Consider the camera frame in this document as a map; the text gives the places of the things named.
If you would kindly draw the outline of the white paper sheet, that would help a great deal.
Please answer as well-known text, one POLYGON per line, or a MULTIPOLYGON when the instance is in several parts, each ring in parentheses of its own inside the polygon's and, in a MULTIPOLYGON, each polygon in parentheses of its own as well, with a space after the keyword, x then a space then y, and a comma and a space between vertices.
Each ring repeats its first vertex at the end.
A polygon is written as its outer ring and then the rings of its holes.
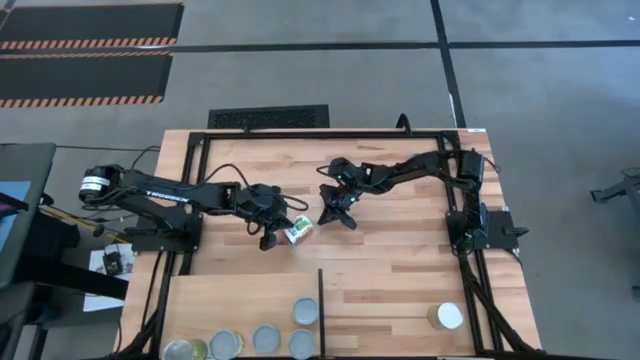
MULTIPOLYGON (((135 255, 132 251, 131 244, 112 244, 107 245, 102 250, 93 250, 90 252, 89 257, 89 269, 93 272, 98 272, 106 275, 106 270, 103 262, 103 256, 105 254, 118 253, 123 266, 121 274, 116 275, 116 278, 129 281, 133 271, 133 265, 135 261, 135 255)), ((83 311, 95 312, 107 309, 113 309, 122 307, 124 305, 123 300, 116 298, 110 298, 106 296, 98 296, 96 294, 86 294, 84 297, 83 311)))

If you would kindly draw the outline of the white lidded green can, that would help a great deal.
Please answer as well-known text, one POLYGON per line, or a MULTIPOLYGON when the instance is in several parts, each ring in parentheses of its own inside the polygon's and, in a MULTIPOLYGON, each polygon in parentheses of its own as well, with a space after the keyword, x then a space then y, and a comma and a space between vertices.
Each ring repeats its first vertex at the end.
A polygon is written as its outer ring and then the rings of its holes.
POLYGON ((175 339, 169 342, 163 352, 162 360, 206 360, 208 346, 200 339, 175 339))

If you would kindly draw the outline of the tall red white can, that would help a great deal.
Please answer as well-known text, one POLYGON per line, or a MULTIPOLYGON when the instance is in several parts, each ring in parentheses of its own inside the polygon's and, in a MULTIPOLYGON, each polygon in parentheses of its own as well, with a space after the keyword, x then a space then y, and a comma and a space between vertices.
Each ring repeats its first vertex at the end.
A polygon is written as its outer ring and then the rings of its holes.
POLYGON ((297 299, 292 308, 292 318, 299 325, 313 325, 319 319, 318 303, 311 297, 297 299))

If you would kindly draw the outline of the small black device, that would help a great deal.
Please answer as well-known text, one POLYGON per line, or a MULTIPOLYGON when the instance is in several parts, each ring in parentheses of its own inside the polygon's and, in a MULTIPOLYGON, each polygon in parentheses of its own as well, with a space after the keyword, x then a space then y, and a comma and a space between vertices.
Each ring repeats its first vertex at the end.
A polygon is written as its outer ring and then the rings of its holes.
POLYGON ((122 256, 119 252, 105 253, 102 260, 106 275, 117 276, 123 273, 122 256))

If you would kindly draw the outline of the blue sheet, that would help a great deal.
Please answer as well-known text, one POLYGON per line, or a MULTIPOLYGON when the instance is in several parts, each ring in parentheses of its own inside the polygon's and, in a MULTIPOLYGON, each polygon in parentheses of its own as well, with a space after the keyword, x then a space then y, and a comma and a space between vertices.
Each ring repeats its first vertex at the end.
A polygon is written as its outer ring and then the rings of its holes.
POLYGON ((17 216, 29 209, 30 181, 0 181, 0 251, 8 241, 17 216))

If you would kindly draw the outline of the black floor vent grille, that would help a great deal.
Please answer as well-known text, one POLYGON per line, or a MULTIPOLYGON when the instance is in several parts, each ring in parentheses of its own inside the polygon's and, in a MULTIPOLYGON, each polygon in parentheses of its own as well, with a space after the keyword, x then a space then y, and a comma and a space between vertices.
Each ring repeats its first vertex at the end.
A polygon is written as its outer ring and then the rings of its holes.
POLYGON ((328 105, 297 105, 210 110, 208 129, 329 128, 328 105))

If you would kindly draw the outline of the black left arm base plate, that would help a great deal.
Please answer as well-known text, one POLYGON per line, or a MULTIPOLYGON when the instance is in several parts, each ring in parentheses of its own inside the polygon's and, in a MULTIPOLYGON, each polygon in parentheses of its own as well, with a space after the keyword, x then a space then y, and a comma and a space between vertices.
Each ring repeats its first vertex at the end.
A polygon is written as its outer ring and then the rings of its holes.
POLYGON ((201 230, 201 227, 185 231, 126 228, 124 234, 125 238, 132 243, 134 252, 191 252, 199 248, 201 230))

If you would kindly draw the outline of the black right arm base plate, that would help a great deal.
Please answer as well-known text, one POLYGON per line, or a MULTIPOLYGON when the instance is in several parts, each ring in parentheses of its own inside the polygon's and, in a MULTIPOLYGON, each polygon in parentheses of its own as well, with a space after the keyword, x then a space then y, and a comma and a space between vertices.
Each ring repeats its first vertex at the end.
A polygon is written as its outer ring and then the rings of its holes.
POLYGON ((448 213, 446 224, 455 254, 482 249, 513 250, 519 247, 518 238, 529 232, 526 227, 515 227, 508 211, 489 211, 485 226, 474 233, 463 228, 461 212, 448 213))

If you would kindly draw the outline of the black table rig frame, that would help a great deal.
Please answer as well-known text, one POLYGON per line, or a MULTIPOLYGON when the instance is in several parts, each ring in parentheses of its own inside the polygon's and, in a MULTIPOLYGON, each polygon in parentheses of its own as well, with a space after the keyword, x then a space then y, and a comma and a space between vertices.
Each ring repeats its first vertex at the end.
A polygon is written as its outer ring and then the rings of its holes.
MULTIPOLYGON (((436 130, 377 129, 282 134, 190 130, 165 133, 155 173, 194 182, 237 181, 277 185, 306 201, 307 214, 323 208, 317 172, 337 157, 354 163, 392 165, 440 146, 458 145, 491 154, 482 130, 456 130, 444 138, 436 130)), ((458 191, 435 178, 365 195, 351 208, 355 230, 340 223, 315 227, 297 246, 258 247, 245 223, 231 216, 206 217, 200 247, 188 275, 324 272, 326 356, 471 355, 493 345, 492 326, 482 307, 465 309, 455 330, 435 329, 430 307, 444 302, 464 307, 459 262, 452 254, 446 212, 462 202, 458 191)))

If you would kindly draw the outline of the wooden shelf board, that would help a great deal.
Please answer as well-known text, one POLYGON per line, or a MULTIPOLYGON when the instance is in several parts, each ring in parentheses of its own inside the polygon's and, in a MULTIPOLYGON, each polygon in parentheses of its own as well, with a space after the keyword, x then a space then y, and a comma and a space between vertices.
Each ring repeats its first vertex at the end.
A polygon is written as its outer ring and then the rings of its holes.
POLYGON ((318 298, 316 272, 274 274, 190 275, 172 279, 161 346, 175 339, 209 342, 221 330, 239 334, 242 358, 289 357, 291 334, 302 326, 293 307, 300 298, 318 298), (253 335, 262 325, 279 330, 275 352, 259 352, 253 335))

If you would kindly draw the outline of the grey desk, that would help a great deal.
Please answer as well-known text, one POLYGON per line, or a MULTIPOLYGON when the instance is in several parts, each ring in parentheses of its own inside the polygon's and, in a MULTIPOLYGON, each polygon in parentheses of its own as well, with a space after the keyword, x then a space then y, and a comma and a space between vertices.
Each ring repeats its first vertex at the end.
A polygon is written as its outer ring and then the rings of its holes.
POLYGON ((0 193, 28 205, 26 212, 0 220, 0 288, 13 280, 55 151, 53 143, 0 145, 0 193))

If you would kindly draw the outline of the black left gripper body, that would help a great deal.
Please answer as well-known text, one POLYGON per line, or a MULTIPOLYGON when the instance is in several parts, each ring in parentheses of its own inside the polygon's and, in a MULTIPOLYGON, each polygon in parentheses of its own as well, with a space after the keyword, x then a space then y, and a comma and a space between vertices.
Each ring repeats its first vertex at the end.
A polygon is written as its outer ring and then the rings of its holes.
POLYGON ((240 190, 235 196, 235 215, 247 223, 250 234, 264 230, 259 243, 262 251, 276 246, 276 231, 291 227, 287 203, 278 186, 254 184, 240 190))

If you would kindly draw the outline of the black desk leg frame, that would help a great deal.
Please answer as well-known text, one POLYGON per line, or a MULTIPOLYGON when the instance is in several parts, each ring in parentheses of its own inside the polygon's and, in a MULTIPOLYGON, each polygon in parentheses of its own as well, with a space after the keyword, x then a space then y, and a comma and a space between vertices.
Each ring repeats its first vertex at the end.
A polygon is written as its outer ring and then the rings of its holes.
POLYGON ((0 360, 9 360, 38 284, 122 300, 128 282, 62 261, 79 244, 78 227, 37 211, 0 219, 0 360))

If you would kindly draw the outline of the grey lidded can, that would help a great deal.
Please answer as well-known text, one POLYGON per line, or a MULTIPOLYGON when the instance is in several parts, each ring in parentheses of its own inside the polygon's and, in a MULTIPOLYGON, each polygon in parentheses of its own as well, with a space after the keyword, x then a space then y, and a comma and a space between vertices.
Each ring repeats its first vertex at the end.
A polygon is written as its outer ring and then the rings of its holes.
POLYGON ((281 334, 277 327, 264 324, 255 330, 252 342, 257 354, 276 353, 281 343, 281 334))

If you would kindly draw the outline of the black tripod stand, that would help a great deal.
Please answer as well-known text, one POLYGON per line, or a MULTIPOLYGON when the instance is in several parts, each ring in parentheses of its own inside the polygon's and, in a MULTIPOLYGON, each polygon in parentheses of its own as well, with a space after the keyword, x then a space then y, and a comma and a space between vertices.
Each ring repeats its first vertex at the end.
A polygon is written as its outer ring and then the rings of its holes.
POLYGON ((636 214, 640 216, 640 166, 620 171, 623 179, 605 189, 591 190, 595 203, 606 203, 615 197, 627 197, 636 214))

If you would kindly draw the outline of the white lidded yellow can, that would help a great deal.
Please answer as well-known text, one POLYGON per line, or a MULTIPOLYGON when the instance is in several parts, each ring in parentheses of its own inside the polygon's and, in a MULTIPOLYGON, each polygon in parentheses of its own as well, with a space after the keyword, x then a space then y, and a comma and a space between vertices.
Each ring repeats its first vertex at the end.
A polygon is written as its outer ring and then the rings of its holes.
POLYGON ((455 330, 463 324, 463 314, 455 303, 434 305, 427 312, 429 323, 438 330, 455 330))

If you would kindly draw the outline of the black hazard striped mat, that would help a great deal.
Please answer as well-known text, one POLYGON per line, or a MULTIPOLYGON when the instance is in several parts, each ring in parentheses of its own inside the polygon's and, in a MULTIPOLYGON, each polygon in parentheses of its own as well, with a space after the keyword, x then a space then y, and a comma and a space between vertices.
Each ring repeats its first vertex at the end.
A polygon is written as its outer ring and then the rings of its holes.
POLYGON ((163 46, 176 42, 182 3, 26 6, 0 10, 0 50, 163 46))
POLYGON ((168 51, 0 56, 0 108, 147 105, 163 101, 168 51))

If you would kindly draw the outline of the green peach labelled can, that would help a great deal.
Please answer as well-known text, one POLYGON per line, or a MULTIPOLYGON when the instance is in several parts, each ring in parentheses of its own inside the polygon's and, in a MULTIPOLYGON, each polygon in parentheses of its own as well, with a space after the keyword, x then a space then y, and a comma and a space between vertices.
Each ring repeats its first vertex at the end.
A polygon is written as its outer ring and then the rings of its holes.
POLYGON ((313 230, 313 222, 305 215, 298 215, 294 225, 284 230, 286 239, 291 245, 300 243, 313 230))

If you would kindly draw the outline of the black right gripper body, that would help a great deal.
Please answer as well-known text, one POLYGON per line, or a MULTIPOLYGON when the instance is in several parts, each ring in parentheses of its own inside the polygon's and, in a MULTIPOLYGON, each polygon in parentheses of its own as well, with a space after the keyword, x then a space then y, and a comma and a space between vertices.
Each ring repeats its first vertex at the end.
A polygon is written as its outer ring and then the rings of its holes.
POLYGON ((324 213, 346 214, 350 207, 358 201, 358 192, 354 189, 322 184, 320 196, 324 202, 324 213))

